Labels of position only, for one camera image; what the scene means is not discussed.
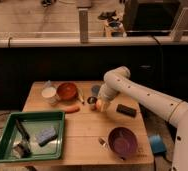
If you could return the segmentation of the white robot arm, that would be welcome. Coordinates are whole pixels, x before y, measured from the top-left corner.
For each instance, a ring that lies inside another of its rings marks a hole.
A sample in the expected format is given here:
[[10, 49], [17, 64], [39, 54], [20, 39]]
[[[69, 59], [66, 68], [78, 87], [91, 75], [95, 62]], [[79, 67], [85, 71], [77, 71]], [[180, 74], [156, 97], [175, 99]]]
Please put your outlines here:
[[106, 111], [119, 93], [133, 98], [177, 129], [171, 171], [188, 171], [188, 103], [132, 82], [130, 70], [125, 66], [104, 74], [97, 109]]

